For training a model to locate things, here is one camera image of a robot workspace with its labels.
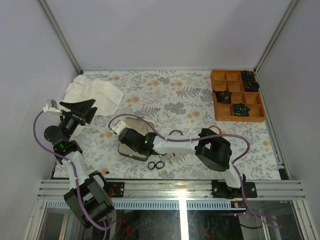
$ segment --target wooden organizer box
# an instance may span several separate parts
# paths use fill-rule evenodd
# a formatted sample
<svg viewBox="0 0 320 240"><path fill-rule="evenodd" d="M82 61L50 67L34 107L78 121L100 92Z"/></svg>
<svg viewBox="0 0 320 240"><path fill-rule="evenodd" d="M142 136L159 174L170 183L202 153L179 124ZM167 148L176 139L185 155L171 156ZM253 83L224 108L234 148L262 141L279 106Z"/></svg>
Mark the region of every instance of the wooden organizer box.
<svg viewBox="0 0 320 240"><path fill-rule="evenodd" d="M249 92L244 90L241 71L239 70L212 70L212 90L232 92L231 104L217 102L213 94L214 115L216 121L229 122L256 122L262 123L266 119L266 113L262 104L260 92ZM235 116L233 104L247 104L249 116Z"/></svg>

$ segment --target orange ring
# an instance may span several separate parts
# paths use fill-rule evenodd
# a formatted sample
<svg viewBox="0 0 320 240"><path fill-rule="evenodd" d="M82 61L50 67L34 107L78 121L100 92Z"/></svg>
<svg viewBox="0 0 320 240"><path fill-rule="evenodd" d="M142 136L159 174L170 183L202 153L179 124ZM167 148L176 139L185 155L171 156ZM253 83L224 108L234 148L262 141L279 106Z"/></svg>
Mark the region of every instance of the orange ring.
<svg viewBox="0 0 320 240"><path fill-rule="evenodd" d="M211 129L211 128L216 128L216 129L218 129L218 130L219 130L219 134L222 134L222 131L221 131L220 127L215 126L215 125L211 125L211 126L209 127L209 129Z"/></svg>

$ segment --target floral tablecloth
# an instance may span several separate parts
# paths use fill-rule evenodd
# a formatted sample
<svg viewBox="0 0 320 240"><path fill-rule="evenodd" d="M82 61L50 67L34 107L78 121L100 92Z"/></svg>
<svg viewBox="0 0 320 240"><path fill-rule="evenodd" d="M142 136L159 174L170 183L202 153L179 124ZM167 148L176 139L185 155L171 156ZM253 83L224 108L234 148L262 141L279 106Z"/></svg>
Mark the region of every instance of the floral tablecloth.
<svg viewBox="0 0 320 240"><path fill-rule="evenodd" d="M250 141L250 152L236 163L247 179L280 179L264 122L215 121L209 71L87 71L84 75L110 81L124 92L113 116L129 113L151 119L162 134L176 129L184 135L197 135L201 128L216 125L222 133L238 134ZM121 156L118 138L108 129L113 116L95 116L90 126L74 137L83 150L89 172L98 170L107 178L124 179L222 179L220 173L206 168L194 155L150 156L145 162ZM227 140L231 142L233 156L245 151L242 140L231 137ZM164 168L148 169L150 161L159 160L165 162ZM53 177L68 177L66 168L57 164Z"/></svg>

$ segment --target table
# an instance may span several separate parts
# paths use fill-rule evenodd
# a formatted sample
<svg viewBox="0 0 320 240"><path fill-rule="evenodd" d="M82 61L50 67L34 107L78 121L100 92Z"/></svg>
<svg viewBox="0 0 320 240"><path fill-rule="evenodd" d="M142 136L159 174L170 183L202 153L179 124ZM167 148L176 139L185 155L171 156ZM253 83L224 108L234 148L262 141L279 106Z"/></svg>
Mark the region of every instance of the table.
<svg viewBox="0 0 320 240"><path fill-rule="evenodd" d="M106 178L211 180L222 179L194 155L167 154L151 156L145 162L121 156L119 141L108 129L109 120L129 113L151 119L156 129L168 134L177 129L184 135L197 135L211 125L222 133L238 134L251 143L250 152L236 165L248 180L280 180L276 158L266 124L255 122L215 121L210 71L86 71L84 76L110 81L124 92L113 116L95 116L74 139L83 150L86 169L100 171ZM246 144L237 138L226 138L234 157L243 153ZM149 170L150 161L162 160L165 167ZM67 178L67 170L59 163L54 178Z"/></svg>

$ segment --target white wall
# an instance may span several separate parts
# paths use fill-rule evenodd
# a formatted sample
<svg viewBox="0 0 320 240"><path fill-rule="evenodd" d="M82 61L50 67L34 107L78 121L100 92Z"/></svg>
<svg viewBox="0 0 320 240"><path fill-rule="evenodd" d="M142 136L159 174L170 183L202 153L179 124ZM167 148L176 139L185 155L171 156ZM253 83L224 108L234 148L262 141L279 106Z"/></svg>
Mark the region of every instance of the white wall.
<svg viewBox="0 0 320 240"><path fill-rule="evenodd" d="M76 76L36 0L0 3L0 235L20 239L53 157L35 142L33 120ZM38 135L57 117L39 119Z"/></svg>
<svg viewBox="0 0 320 240"><path fill-rule="evenodd" d="M290 0L47 0L94 69L254 68Z"/></svg>
<svg viewBox="0 0 320 240"><path fill-rule="evenodd" d="M301 0L259 72L290 173L320 231L320 1Z"/></svg>

